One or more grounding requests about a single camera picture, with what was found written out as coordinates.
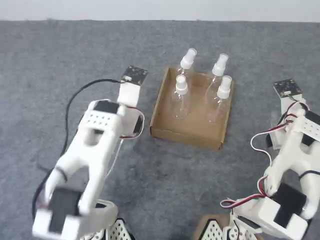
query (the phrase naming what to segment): cardboard box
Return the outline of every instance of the cardboard box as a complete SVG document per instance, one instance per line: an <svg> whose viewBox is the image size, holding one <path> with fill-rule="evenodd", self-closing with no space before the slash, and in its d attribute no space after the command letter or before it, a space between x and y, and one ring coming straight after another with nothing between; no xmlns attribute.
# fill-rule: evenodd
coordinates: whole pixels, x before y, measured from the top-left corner
<svg viewBox="0 0 320 240"><path fill-rule="evenodd" d="M169 67L163 77L158 98L155 103L150 133L152 136L180 142L188 145L219 150L225 140L229 112L234 93L235 83L232 81L228 108L221 124L216 125L207 121L204 95L208 76L202 73L193 75L191 88L190 113L184 119L176 119L170 108L170 100L176 84L177 70Z"/></svg>
<svg viewBox="0 0 320 240"><path fill-rule="evenodd" d="M201 240L201 236L203 234L204 229L207 227L208 221L216 220L219 227L223 229L224 227L227 227L230 222L230 215L229 214L208 214L204 215L200 222L198 223L198 226L196 227L196 230L193 233L192 240ZM259 234L255 235L256 239L258 240L264 240Z"/></svg>

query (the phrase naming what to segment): white wire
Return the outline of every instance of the white wire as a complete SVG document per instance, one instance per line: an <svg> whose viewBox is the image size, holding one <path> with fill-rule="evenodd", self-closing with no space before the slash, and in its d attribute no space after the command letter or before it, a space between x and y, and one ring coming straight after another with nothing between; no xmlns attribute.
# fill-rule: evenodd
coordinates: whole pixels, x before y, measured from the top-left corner
<svg viewBox="0 0 320 240"><path fill-rule="evenodd" d="M273 130L269 130L269 131L264 131L264 132L257 133L257 134L254 135L254 136L251 138L251 140L250 140L250 145L251 145L251 147L252 147L254 150L256 150L256 151L258 151L258 152L261 152L261 153L265 153L265 154L268 156L269 161L270 161L270 166L271 166L271 164L272 164L272 157L271 157L270 153L268 153L266 150L263 150L263 149L260 149L260 148L256 148L256 147L254 146L254 144L253 144L253 141L254 141L254 139L255 139L257 136L264 135L264 134L269 134L269 133L273 133L273 132L275 132L275 131L278 131L278 130L280 130L280 129L285 128L286 126L287 126L287 124L283 125L282 127L273 129Z"/></svg>
<svg viewBox="0 0 320 240"><path fill-rule="evenodd" d="M113 163L112 163L112 165L111 165L111 167L110 167L110 169L109 169L109 171L108 171L108 173L106 174L106 176L105 176L104 179L106 179L106 178L109 176L109 174L111 173L112 169L114 168L115 163L116 163L117 158L118 158L118 155L119 155L119 152L120 152L120 148L121 148L123 142L124 142L124 140L121 139L121 141L120 141L120 143L119 143L119 146L118 146L118 149L117 149L117 151L116 151L116 154L115 154L115 156L114 156Z"/></svg>

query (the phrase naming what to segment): clear plastic bottle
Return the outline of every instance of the clear plastic bottle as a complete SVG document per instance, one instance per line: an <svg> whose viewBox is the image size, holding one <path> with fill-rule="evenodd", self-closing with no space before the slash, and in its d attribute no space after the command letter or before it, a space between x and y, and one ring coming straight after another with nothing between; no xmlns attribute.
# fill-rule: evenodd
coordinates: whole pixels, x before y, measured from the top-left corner
<svg viewBox="0 0 320 240"><path fill-rule="evenodd" d="M189 91L192 87L193 81L193 63L197 55L197 50L189 48L186 54L183 56L180 65L177 67L177 75L185 75L186 81L189 87Z"/></svg>
<svg viewBox="0 0 320 240"><path fill-rule="evenodd" d="M228 110L227 102L230 95L231 82L232 78L230 76L223 76L216 96L208 99L205 103L207 120L210 123L219 124L224 120Z"/></svg>
<svg viewBox="0 0 320 240"><path fill-rule="evenodd" d="M220 54L209 74L207 83L204 85L204 101L212 99L217 95L218 87L221 84L222 76L225 73L229 56L225 53Z"/></svg>
<svg viewBox="0 0 320 240"><path fill-rule="evenodd" d="M175 89L171 95L171 113L177 119L185 118L189 113L190 94L185 75L176 77Z"/></svg>

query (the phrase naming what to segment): robotic arm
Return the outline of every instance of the robotic arm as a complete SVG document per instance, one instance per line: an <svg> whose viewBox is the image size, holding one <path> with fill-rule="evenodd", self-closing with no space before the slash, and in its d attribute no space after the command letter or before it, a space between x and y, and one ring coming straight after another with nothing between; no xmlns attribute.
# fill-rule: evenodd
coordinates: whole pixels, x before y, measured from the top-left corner
<svg viewBox="0 0 320 240"><path fill-rule="evenodd" d="M280 150L264 173L265 197L235 207L232 219L254 234L265 232L278 238L301 240L320 200L320 116L292 97L281 99L281 103L289 104L287 109L293 107L291 120L279 132L271 133ZM299 175L302 192L281 182L287 170Z"/></svg>
<svg viewBox="0 0 320 240"><path fill-rule="evenodd" d="M98 200L109 162L120 141L114 162L125 138L137 138L144 115L136 108L140 85L147 71L130 66L124 73L117 102L98 100L89 104L77 132L57 161L44 188L44 205L36 212L32 234L48 240L79 240L85 235L112 227L118 208ZM88 167L85 190L67 188L66 182L80 168Z"/></svg>
<svg viewBox="0 0 320 240"><path fill-rule="evenodd" d="M197 229L201 234L195 239L261 240L259 234L266 233L301 240L306 234L320 201L320 116L310 111L292 79L275 82L274 88L281 99L282 117L276 127L254 137L270 134L278 155L272 160L267 151L252 145L254 137L250 142L270 158L270 166L257 183L259 193L223 200L221 206L231 209L228 224L219 222L223 214L204 216ZM282 182L287 170L298 174L301 191Z"/></svg>

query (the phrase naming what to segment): spray nozzle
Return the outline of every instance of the spray nozzle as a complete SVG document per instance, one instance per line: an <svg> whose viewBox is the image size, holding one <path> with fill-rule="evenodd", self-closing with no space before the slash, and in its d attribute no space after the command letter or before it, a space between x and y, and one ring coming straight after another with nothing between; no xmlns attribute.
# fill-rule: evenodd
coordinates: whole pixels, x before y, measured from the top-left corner
<svg viewBox="0 0 320 240"><path fill-rule="evenodd" d="M194 63L195 57L197 55L197 50L194 48L189 48L184 57L181 60L181 67L183 69L190 69L192 64Z"/></svg>
<svg viewBox="0 0 320 240"><path fill-rule="evenodd" d="M218 77L223 76L226 70L228 59L229 59L229 56L227 54L221 53L218 60L216 61L216 63L212 68L212 73Z"/></svg>
<svg viewBox="0 0 320 240"><path fill-rule="evenodd" d="M185 75L176 76L175 90L177 93L184 95L188 92L188 84Z"/></svg>
<svg viewBox="0 0 320 240"><path fill-rule="evenodd" d="M223 76L222 82L218 88L217 96L221 99L227 99L230 94L232 78L230 76Z"/></svg>

